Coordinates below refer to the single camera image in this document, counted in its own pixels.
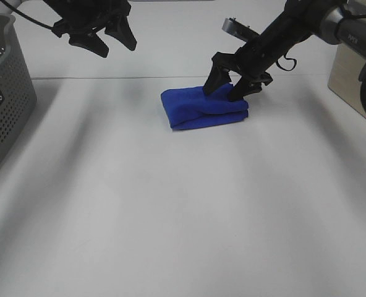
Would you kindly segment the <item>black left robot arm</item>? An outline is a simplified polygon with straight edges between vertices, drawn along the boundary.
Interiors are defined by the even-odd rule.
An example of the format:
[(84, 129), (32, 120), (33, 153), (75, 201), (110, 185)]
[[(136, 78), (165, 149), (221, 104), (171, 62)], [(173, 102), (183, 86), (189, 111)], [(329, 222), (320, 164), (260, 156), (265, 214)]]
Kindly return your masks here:
[(51, 31), (57, 36), (69, 35), (69, 44), (106, 58), (108, 46), (97, 35), (100, 30), (134, 51), (137, 41), (127, 17), (131, 5), (128, 1), (46, 1), (61, 19)]

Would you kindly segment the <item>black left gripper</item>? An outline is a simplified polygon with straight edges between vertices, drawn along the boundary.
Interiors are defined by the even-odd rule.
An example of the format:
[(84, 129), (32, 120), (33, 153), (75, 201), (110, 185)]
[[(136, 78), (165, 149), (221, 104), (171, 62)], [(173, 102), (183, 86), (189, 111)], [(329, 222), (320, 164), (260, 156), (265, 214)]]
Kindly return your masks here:
[(106, 58), (109, 48), (93, 33), (104, 29), (128, 50), (136, 49), (137, 41), (127, 20), (131, 10), (128, 1), (53, 1), (53, 10), (61, 17), (54, 23), (53, 33), (58, 37), (69, 34), (72, 46)]

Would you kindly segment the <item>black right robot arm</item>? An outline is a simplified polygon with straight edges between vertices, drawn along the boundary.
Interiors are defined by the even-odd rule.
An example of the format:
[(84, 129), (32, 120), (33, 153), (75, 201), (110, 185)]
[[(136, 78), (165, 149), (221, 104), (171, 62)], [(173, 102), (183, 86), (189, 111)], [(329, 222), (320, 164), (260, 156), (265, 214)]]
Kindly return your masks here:
[[(235, 53), (217, 52), (212, 57), (203, 92), (210, 95), (230, 83), (229, 73), (235, 72), (240, 80), (227, 94), (229, 101), (261, 92), (273, 80), (267, 70), (312, 35), (329, 45), (345, 44), (366, 60), (366, 9), (360, 13), (358, 5), (347, 1), (286, 1), (282, 13), (262, 33), (234, 18), (227, 18), (222, 29), (245, 44)], [(358, 80), (360, 102), (366, 114), (366, 62)]]

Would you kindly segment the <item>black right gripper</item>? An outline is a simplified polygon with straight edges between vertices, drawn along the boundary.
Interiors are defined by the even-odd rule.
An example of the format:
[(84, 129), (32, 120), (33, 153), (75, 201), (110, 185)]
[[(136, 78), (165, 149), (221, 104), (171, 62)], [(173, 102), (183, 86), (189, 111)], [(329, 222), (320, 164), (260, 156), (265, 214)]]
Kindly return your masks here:
[(265, 53), (261, 35), (245, 43), (235, 53), (217, 52), (211, 61), (211, 71), (203, 86), (205, 95), (210, 95), (223, 85), (231, 83), (231, 71), (240, 75), (238, 83), (227, 95), (231, 102), (261, 92), (262, 85), (273, 81), (266, 71), (273, 64), (273, 58)]

